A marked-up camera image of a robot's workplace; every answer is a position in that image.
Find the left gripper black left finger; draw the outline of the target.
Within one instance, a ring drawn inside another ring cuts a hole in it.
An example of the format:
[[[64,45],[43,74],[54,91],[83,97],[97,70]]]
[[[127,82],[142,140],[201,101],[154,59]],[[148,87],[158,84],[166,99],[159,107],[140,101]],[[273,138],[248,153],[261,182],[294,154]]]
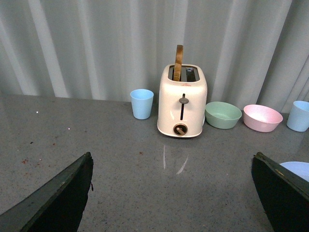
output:
[[[91,188],[94,162],[86,152],[0,216],[2,232],[76,232]]]

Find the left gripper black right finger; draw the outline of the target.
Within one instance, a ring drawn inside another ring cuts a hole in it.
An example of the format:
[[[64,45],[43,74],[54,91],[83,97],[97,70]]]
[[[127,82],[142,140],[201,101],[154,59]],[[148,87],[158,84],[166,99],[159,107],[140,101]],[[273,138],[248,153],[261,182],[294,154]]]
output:
[[[252,178],[264,212],[275,232],[309,230],[309,182],[258,152]]]

